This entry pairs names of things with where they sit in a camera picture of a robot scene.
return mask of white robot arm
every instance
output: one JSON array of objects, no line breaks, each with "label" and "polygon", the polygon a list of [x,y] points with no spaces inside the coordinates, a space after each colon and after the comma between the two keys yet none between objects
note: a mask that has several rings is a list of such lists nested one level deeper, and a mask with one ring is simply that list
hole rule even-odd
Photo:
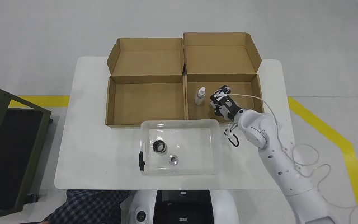
[{"label": "white robot arm", "polygon": [[338,219],[329,210],[317,187],[296,171],[300,169],[304,172],[305,167],[289,158],[293,145],[287,142],[287,138],[278,139],[276,120],[270,114],[240,108],[228,96],[229,93],[229,87],[223,86],[210,97],[215,114],[234,122],[245,137],[258,147],[265,168],[290,204],[296,224],[338,224]]}]

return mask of open cardboard box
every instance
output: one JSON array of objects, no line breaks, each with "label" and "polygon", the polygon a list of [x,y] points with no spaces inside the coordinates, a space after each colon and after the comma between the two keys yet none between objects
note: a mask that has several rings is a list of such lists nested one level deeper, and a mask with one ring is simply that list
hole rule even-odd
[{"label": "open cardboard box", "polygon": [[[256,74],[261,58],[249,34],[185,33],[183,38],[117,39],[107,60],[106,125],[211,118],[225,122],[209,103],[223,85],[233,94],[262,97]],[[206,97],[198,106],[194,97],[202,87]],[[232,98],[243,108],[263,112],[260,100]]]},{"label": "open cardboard box", "polygon": [[[247,33],[184,33],[186,63],[186,107],[188,119],[216,119],[210,105],[210,95],[223,85],[233,94],[261,96],[260,80],[256,74],[261,57]],[[195,105],[198,89],[206,88],[202,105]],[[232,96],[240,107],[263,112],[261,100]]]},{"label": "open cardboard box", "polygon": [[107,64],[106,125],[186,119],[181,38],[117,39]]}]

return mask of concrete floor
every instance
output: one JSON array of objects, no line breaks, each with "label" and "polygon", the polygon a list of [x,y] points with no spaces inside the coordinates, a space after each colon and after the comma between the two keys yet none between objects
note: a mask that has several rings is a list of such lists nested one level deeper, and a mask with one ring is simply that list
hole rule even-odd
[{"label": "concrete floor", "polygon": [[[351,141],[358,154],[357,11],[357,0],[4,0],[0,88],[16,95],[69,95],[77,59],[107,56],[118,37],[248,32],[263,59],[281,61],[288,96]],[[66,108],[49,109],[55,122],[33,186],[42,198],[20,213],[1,217],[0,223],[39,221],[65,200],[65,192],[53,183]],[[340,149],[297,115],[291,117],[296,143],[318,148],[321,163],[332,165],[323,194],[342,206],[354,204]],[[243,224],[294,222],[277,190],[232,194]],[[334,211],[347,223],[349,211]],[[357,223],[357,211],[353,217]]]}]

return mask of clear plastic container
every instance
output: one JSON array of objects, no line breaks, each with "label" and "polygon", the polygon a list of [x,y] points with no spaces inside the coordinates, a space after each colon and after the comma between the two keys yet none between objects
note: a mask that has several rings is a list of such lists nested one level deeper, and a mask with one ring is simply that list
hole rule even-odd
[{"label": "clear plastic container", "polygon": [[[216,174],[221,149],[221,129],[217,120],[145,121],[141,126],[144,175]],[[153,143],[162,140],[164,153],[155,152]],[[177,163],[171,162],[173,156]]]}]

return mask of plaid shirt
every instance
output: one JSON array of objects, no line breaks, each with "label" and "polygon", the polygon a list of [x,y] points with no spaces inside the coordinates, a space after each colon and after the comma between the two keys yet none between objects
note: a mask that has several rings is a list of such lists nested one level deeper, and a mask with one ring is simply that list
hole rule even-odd
[{"label": "plaid shirt", "polygon": [[121,224],[119,204],[130,190],[67,190],[66,202],[43,221],[50,224]]}]

